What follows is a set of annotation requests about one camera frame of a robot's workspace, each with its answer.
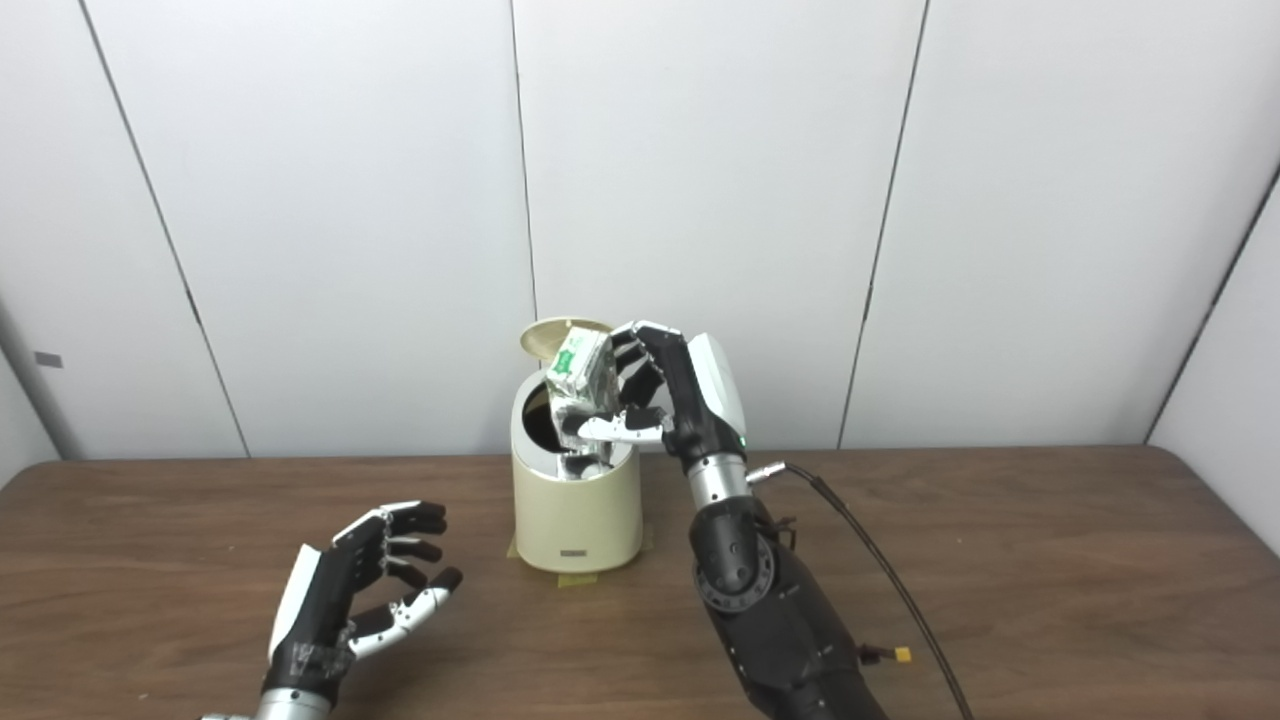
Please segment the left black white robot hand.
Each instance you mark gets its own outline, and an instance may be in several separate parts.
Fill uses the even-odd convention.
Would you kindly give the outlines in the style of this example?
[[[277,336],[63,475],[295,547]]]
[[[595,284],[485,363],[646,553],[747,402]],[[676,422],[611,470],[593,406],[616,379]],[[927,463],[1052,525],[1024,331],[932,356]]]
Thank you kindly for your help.
[[[325,719],[361,659],[408,638],[458,589],[457,568],[428,541],[447,530],[440,503],[404,501],[366,511],[316,548],[302,544],[276,606],[261,687],[261,717]]]

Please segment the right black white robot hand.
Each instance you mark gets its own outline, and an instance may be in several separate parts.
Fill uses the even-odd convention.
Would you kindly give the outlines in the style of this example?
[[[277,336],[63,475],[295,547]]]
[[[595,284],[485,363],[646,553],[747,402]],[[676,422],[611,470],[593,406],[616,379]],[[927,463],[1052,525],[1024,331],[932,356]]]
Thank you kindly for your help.
[[[620,410],[571,411],[559,430],[572,439],[659,445],[685,470],[718,455],[746,459],[741,398],[713,337],[689,340],[645,320],[628,322],[609,337],[614,368],[636,368],[620,391]]]

